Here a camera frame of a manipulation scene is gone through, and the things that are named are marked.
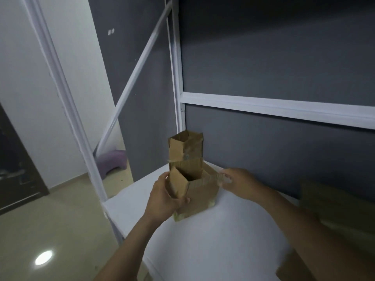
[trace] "person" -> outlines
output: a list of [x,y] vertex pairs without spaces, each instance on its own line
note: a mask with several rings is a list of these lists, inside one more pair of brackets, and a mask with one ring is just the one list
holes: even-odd
[[[277,191],[265,186],[244,169],[222,171],[231,183],[226,189],[240,198],[262,206],[287,237],[290,245],[317,281],[375,280],[375,264],[363,252],[347,244],[333,231],[296,207]],[[155,230],[189,198],[171,198],[166,190],[168,172],[154,183],[143,216],[120,248],[94,279],[95,281],[136,281],[144,250]]]

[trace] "tiled floor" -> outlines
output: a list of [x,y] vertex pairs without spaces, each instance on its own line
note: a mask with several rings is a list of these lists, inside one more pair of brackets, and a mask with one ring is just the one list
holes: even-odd
[[[109,197],[132,183],[130,168],[104,179]],[[87,176],[0,216],[0,280],[92,280],[116,248]],[[47,250],[52,259],[37,268]]]

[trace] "purple stool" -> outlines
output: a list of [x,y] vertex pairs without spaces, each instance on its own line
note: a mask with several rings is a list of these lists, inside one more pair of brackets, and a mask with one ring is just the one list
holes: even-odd
[[117,167],[126,170],[127,160],[126,151],[124,150],[114,150],[101,155],[96,159],[96,166],[99,170],[100,177],[105,179],[107,173]]

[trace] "baseboard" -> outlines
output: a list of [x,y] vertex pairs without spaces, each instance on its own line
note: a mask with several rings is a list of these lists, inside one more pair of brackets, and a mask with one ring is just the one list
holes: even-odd
[[72,184],[73,182],[76,182],[76,181],[78,181],[78,180],[80,180],[80,179],[83,179],[83,178],[85,178],[85,177],[88,178],[88,173],[84,173],[84,174],[81,174],[81,175],[79,175],[79,176],[76,176],[75,178],[69,179],[69,180],[67,180],[67,181],[65,181],[65,182],[63,182],[63,183],[60,183],[60,184],[58,184],[58,185],[56,185],[56,186],[51,187],[51,188],[48,189],[48,190],[49,190],[50,193],[53,193],[53,192],[55,192],[55,191],[61,189],[62,187],[67,186],[67,185],[69,185],[69,184]]

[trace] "dark gray panel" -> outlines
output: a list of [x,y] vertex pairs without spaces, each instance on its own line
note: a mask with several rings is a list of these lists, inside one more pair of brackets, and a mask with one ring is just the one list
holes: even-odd
[[374,23],[366,0],[180,0],[184,90],[375,106]]
[[246,168],[293,196],[308,179],[375,201],[375,132],[186,105],[186,127],[203,132],[203,157]]
[[[164,0],[89,0],[115,103],[164,9]],[[108,30],[114,28],[114,34]],[[168,162],[176,134],[166,26],[119,116],[134,181]]]

